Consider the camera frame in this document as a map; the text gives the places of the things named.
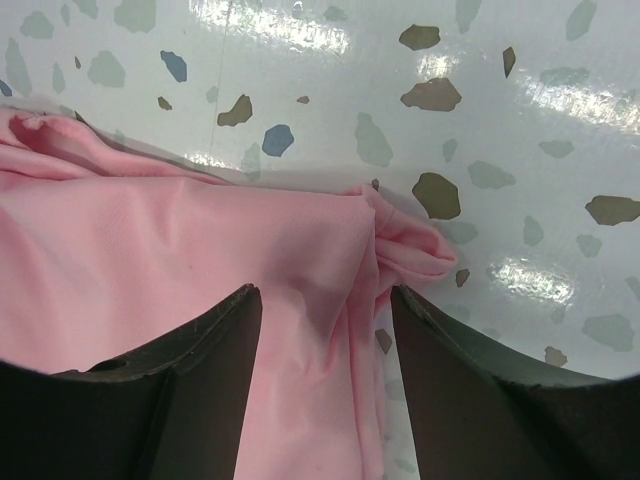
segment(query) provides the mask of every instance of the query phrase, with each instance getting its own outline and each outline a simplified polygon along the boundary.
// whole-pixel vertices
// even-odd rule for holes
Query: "speckled surface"
[[[0,6],[0,101],[234,182],[376,179],[460,252],[436,305],[621,377],[640,371],[638,24],[632,0],[25,0]],[[388,337],[387,478],[412,479]]]

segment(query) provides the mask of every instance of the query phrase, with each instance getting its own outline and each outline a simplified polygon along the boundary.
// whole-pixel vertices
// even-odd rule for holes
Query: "pink fabric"
[[[85,370],[244,283],[262,334],[236,479],[379,479],[374,315],[455,254],[372,188],[228,185],[117,152],[84,125],[0,110],[0,356]]]

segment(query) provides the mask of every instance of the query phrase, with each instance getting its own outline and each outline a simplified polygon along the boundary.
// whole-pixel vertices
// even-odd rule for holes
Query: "pink garment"
[[[239,480],[382,477],[374,315],[392,285],[423,287],[456,262],[368,186],[232,186],[12,110],[0,110],[0,231],[0,357],[43,372],[88,369],[244,283],[261,289]]]

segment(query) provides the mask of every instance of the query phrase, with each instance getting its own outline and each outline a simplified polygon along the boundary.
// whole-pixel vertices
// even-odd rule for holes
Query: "brown spot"
[[[460,288],[467,282],[467,280],[469,280],[469,275],[471,275],[471,272],[467,268],[458,270],[456,272],[456,285],[458,285],[458,288]]]
[[[251,105],[251,98],[246,95],[240,95],[236,104],[228,112],[223,112],[218,115],[218,125],[221,127],[229,125],[235,127],[239,123],[245,123],[253,115],[253,106]]]
[[[391,339],[391,335],[387,333],[386,330],[380,329],[376,330],[376,340],[378,340],[378,344],[380,344],[380,348],[386,355],[391,350],[391,345],[393,345],[393,340]]]
[[[74,116],[76,117],[76,120],[78,120],[80,123],[84,123],[87,127],[89,126],[89,124],[87,123],[87,121],[82,118],[82,115],[80,115],[78,112],[76,112],[75,110],[73,111]]]
[[[411,50],[431,48],[440,43],[440,29],[413,24],[402,32],[399,41]]]
[[[448,78],[432,78],[425,83],[416,83],[411,91],[400,97],[407,107],[435,112],[450,112],[461,100],[462,96]]]
[[[158,97],[158,105],[163,110],[173,110],[173,107],[164,97]]]
[[[513,47],[509,47],[502,52],[502,63],[504,64],[504,76],[509,78],[509,74],[516,64],[516,52],[513,51]]]
[[[437,173],[423,173],[411,190],[429,218],[451,220],[460,215],[458,187]]]
[[[640,217],[640,202],[626,197],[598,195],[585,205],[598,225],[633,222]]]
[[[547,347],[544,349],[544,361],[554,367],[561,367],[567,363],[567,356],[556,348]]]

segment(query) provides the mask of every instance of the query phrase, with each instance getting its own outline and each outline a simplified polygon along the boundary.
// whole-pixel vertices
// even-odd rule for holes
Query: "blue spot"
[[[173,52],[165,52],[164,50],[162,50],[160,52],[160,58],[167,66],[167,70],[171,72],[171,75],[173,75],[173,78],[175,78],[176,81],[187,81],[187,64],[181,56],[176,55]]]
[[[276,125],[264,132],[262,151],[272,157],[281,157],[293,140],[293,134],[288,125]]]
[[[11,87],[9,85],[7,85],[6,83],[4,83],[2,80],[0,80],[0,92],[2,92],[2,94],[5,97],[12,97],[13,96],[13,92],[11,91]]]

